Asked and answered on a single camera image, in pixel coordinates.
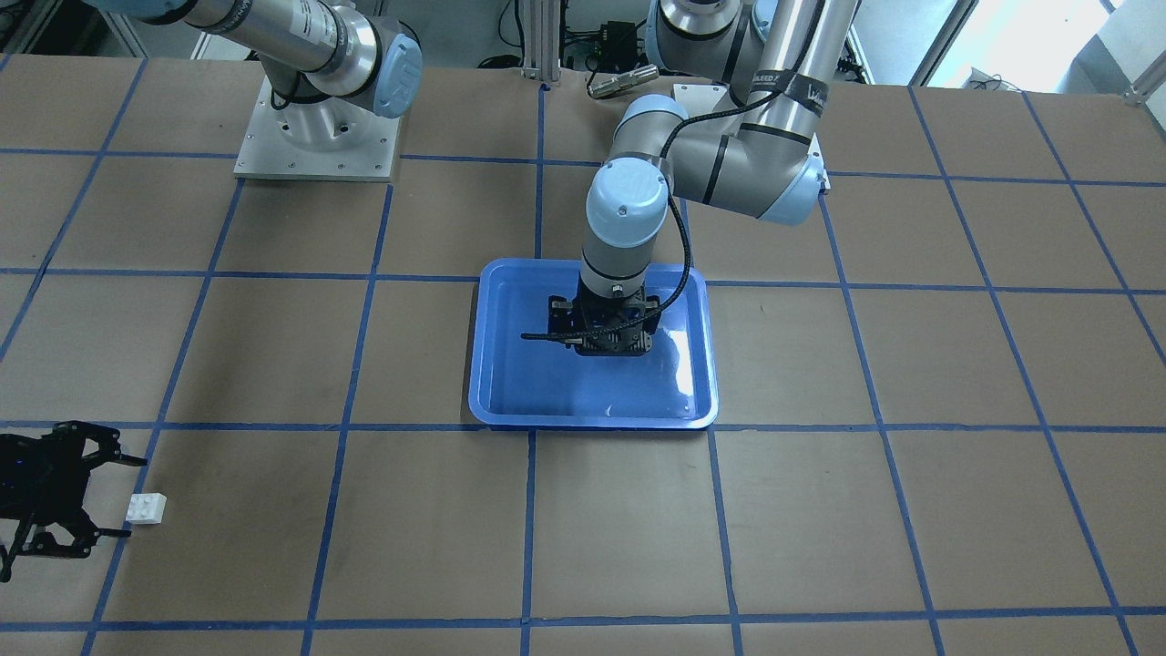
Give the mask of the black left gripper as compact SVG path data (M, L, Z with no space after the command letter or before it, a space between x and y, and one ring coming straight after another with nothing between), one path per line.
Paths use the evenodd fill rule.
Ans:
M623 298L604 298L580 283L574 299L549 296L547 332L583 357L641 357L652 350L660 320L644 320L644 315L659 304L645 287Z

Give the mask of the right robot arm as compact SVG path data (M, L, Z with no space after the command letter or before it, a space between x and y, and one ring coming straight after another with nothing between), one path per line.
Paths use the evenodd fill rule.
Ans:
M400 119L413 105L424 55L395 17L368 16L351 1L98 1L145 24L192 26L244 45L265 70L266 96L251 112L236 172L244 179L386 182ZM143 466L115 428L66 419L38 437L3 435L3 581L22 557L87 558L103 538L84 510L93 470Z

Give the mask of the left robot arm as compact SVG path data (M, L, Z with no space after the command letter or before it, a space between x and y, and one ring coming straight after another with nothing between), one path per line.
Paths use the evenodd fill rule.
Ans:
M578 354L645 354L679 299L645 278L677 200L754 219L805 221L824 165L813 144L854 1L654 1L649 62L726 91L712 112L649 93L628 104L586 195L586 239L574 299L552 296L543 341Z

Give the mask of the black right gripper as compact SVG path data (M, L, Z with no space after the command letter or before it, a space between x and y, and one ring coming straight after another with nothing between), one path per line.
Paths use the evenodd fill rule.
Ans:
M132 530L97 527L83 509L92 470L105 464L146 466L124 452L120 431L87 421L62 421L41 437L1 436L1 515L16 520L3 546L1 581L17 556L86 558L99 539L125 539Z

